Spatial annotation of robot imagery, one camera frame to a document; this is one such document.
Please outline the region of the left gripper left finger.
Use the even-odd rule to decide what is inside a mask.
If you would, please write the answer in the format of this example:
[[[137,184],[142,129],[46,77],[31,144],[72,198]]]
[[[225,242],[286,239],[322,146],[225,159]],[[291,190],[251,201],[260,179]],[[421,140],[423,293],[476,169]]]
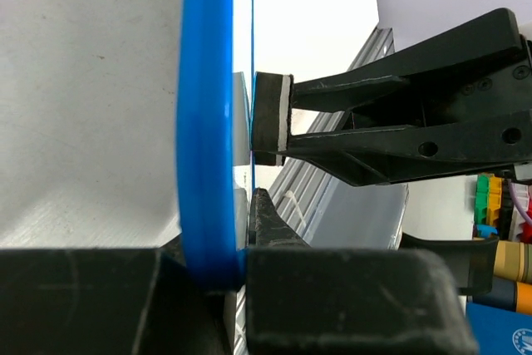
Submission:
[[[159,248],[3,249],[4,354],[230,354],[232,299]]]

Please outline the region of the blue framed small whiteboard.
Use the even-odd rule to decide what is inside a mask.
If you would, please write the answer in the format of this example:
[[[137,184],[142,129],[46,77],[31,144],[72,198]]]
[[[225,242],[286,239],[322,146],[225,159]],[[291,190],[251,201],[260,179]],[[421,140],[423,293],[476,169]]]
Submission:
[[[234,0],[183,0],[176,185],[185,262],[209,291],[244,281],[249,190],[245,77],[233,69]]]

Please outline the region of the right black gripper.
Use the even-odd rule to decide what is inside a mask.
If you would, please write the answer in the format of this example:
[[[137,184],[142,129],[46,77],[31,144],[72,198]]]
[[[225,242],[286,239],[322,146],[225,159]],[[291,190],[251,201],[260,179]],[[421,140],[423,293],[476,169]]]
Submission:
[[[415,45],[423,127],[293,136],[285,154],[354,186],[500,174],[531,181],[531,36],[497,8]]]

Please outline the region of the black whiteboard eraser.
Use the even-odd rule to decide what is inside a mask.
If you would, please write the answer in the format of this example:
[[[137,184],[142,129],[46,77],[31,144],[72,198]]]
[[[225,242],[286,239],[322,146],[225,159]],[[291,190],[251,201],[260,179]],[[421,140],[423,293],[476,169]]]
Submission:
[[[282,166],[291,125],[293,75],[257,72],[252,107],[251,149],[256,165]]]

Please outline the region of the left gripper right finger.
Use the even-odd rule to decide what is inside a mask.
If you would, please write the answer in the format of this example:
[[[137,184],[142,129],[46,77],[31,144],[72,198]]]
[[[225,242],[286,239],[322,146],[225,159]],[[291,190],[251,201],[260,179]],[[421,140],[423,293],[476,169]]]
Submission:
[[[253,193],[250,228],[250,353],[477,353],[451,272],[432,252],[312,248],[264,189]]]

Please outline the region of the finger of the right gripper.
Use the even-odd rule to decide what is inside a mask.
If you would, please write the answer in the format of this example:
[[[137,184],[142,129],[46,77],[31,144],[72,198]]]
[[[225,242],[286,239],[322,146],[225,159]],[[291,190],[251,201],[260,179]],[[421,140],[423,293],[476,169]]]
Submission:
[[[335,112],[370,105],[404,87],[474,81],[524,50],[515,14],[497,8],[357,69],[293,86],[291,106]]]

